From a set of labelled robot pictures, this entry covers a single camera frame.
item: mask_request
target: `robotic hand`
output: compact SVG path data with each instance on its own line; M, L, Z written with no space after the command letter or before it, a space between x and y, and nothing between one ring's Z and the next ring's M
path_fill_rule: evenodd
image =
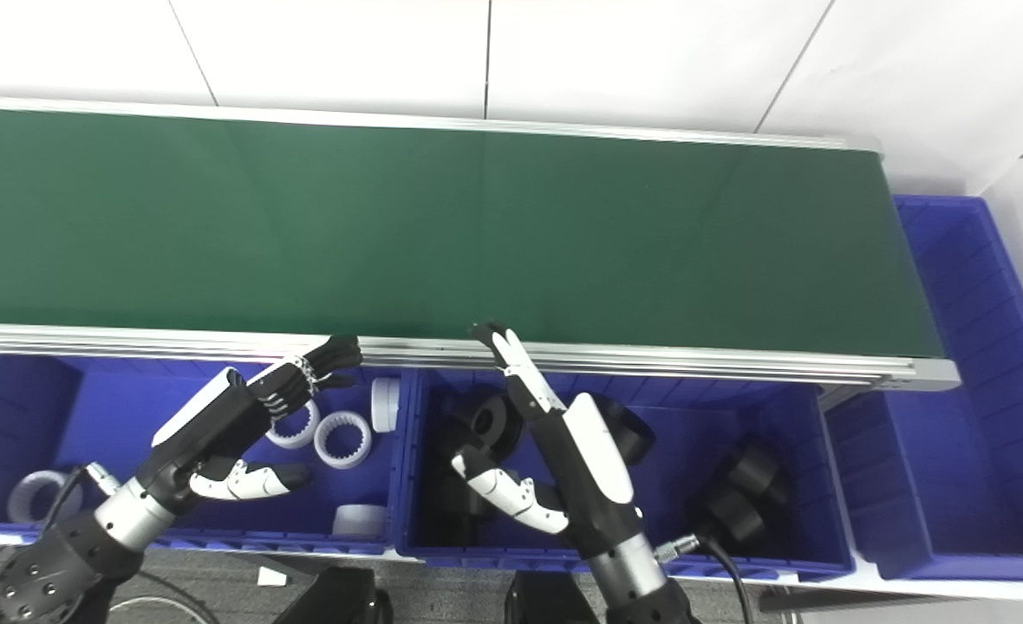
M492 505L577 549L604 593L608 624L696 621L642 533L630 475L591 396L580 394L569 406L557 398L515 331L476 325L473 336L495 355L557 489L517 481L473 446L457 451L453 469Z
M356 337L331 337L249 383L227 367L164 424L134 477L95 509L48 525L0 573L0 624L100 623L115 589L138 573L150 542L203 498L241 500L306 485L302 464L262 465L241 453L318 391L361 363Z

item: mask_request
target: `aluminum frame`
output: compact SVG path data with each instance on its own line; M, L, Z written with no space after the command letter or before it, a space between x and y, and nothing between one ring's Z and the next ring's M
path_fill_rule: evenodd
M19 355L272 362L324 339L281 332L0 324L0 353ZM527 343L526 347L544 371L905 390L946 390L959 384L950 360L609 344ZM361 350L366 363L375 366L492 367L488 348L464 339L361 337Z
M251 109L238 106L197 104L148 104L136 102L88 102L80 99L0 98L0 110L73 112L73 114L126 115L181 119L214 119L227 122L297 123L305 126L357 128L409 128L506 132L511 134L555 134L562 137L597 139L639 139L674 143L764 145L811 147L824 150L871 150L881 153L881 143L865 137L794 137L788 134L753 134L658 128L587 126L579 123L504 122L497 119L417 117L405 115L358 114L358 112Z

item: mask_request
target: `blue storage bin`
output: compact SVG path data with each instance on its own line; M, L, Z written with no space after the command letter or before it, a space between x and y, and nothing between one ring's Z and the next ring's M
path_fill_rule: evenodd
M96 461L120 480L130 478L150 450L155 431L225 365L191 360L0 355L0 533L17 534L28 541L37 535L36 526L10 525L5 510L15 483L32 472L66 472L79 462ZM264 367L231 365L247 378ZM412 392L415 378L413 371L390 368L348 372L358 378L356 387L316 396L322 415L353 410L368 417L373 378L403 376L401 402ZM305 419L288 427L298 429L303 422ZM326 466L312 445L286 451L262 439L248 451L247 458L305 462L314 472L312 485L270 500L204 501L154 546L383 553L397 518L395 501L406 424L400 418L393 434L374 434L365 461L345 471ZM88 486L88 504L99 500L102 495ZM389 507L384 535L369 540L331 538L335 508L356 502Z
M986 204L897 210L964 386L829 414L857 548L885 578L1023 581L1023 292Z
M745 435L769 443L796 483L791 559L739 560L744 576L776 578L779 571L797 572L805 580L843 576L853 570L844 526L834 495L834 477L821 435L815 389L781 383L744 383L669 377L547 375L554 391L570 400L578 392L599 392L620 400L657 434L651 454L631 469L634 502L646 515L652 542L665 542L686 532L683 501L701 490L726 453ZM412 426L407 434L405 479L401 500L398 552L429 565L543 571L587 571L574 550L559 538L526 528L499 514L480 526L479 545L435 547L420 542L424 449L452 417L456 398L477 386L503 388L498 371L427 370L417 374L412 394ZM521 478L552 483L531 436L524 433L519 449L503 462ZM725 576L722 566L702 555L683 556L667 565L681 576Z

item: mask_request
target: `cable connector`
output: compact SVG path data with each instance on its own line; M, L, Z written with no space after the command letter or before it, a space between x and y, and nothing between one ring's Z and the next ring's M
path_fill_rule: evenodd
M119 487L122 487L119 479L116 479L115 475L107 472L105 467L99 465L97 462L90 462L90 464L84 465L84 470L88 472L88 477L95 482L95 485L107 496L115 494L119 491Z
M658 561L658 564L669 564L669 562L674 561L678 556L693 552L693 550L698 549L701 545L701 540L697 536L688 534L688 536L678 537L677 540L665 542L665 544L655 548L654 559Z

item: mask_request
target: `white plastic ring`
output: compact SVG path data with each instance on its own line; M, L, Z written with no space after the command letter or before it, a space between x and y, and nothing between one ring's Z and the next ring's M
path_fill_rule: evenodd
M342 505L333 512L330 536L381 537L389 509L381 505Z
M357 450L345 457L335 457L326 451L326 439L330 435L330 432L340 427L357 427L357 430L361 431L361 443L358 444ZM365 461L365 457L371 449L372 431L369 429L369 424L365 422L365 418L362 418L356 411L335 411L332 414L322 418L322 422L318 422L318 429L315 430L315 451L318 453L318 457L322 459L322 462L330 467L338 470L352 469L360 464L360 462Z
M400 413L400 378L372 380L372 431L377 434L396 431L398 413Z
M265 438L272 441L273 444L276 444L281 449L303 449L303 447L309 445L315 438L315 429L318 428L321 416L318 406L315 405L313 400L309 400L304 408L309 415L307 415L307 427L300 430L300 434L280 435L276 432L276 422L273 421L273 427L270 427L269 431L266 432Z
M19 481L19 484L11 490L11 495L7 498L7 518L17 525L36 525L43 522L45 518L33 517L33 497L37 496L45 487L53 487L55 492L64 487L64 482L69 479L66 474L60 474L54 470L37 471L35 474L28 474ZM60 510L57 512L57 520L64 520L72 515L77 515L80 506L84 502L84 493L80 485L73 487L69 497L60 503Z

